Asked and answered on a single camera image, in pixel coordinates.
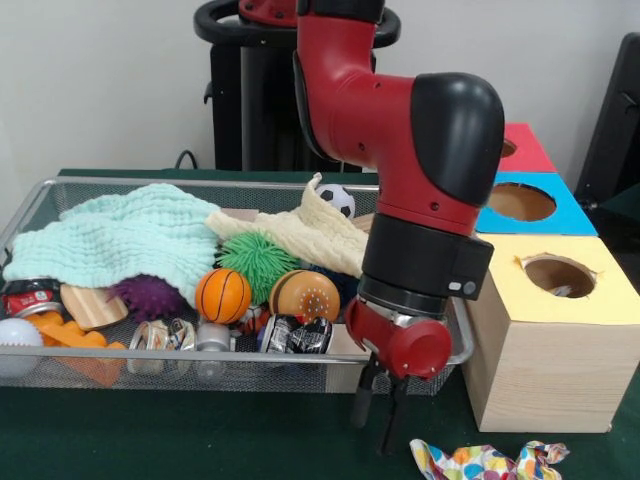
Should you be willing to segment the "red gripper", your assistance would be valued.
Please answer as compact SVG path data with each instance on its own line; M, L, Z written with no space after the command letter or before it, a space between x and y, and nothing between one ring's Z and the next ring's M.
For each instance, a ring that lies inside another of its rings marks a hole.
M415 323L401 326L358 299L347 306L345 321L356 345L375 354L381 366L394 376L391 404L378 448L380 455L389 455L401 430L409 376L427 380L438 374L451 356L451 335L445 325L429 318L419 317ZM355 428L366 425L375 377L376 361L370 360L361 371L355 392L350 417Z

